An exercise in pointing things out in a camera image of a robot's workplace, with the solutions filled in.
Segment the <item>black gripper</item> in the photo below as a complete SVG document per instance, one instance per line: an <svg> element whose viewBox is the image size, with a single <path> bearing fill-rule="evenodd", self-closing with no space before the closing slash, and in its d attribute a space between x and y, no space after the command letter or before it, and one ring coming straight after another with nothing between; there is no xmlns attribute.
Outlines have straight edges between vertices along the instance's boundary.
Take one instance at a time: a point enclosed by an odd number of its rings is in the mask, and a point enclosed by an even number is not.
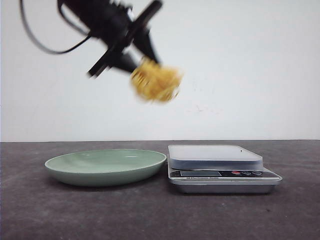
<svg viewBox="0 0 320 240"><path fill-rule="evenodd" d="M57 8L61 17L65 16L62 7L66 6L88 27L87 37L102 40L107 45L106 52L88 70L91 77L98 77L107 68L117 68L132 73L138 64L124 50L134 45L145 57L159 64L154 51L148 23L163 6L162 1L152 0L136 18L130 17L132 6L110 0L59 0Z"/></svg>

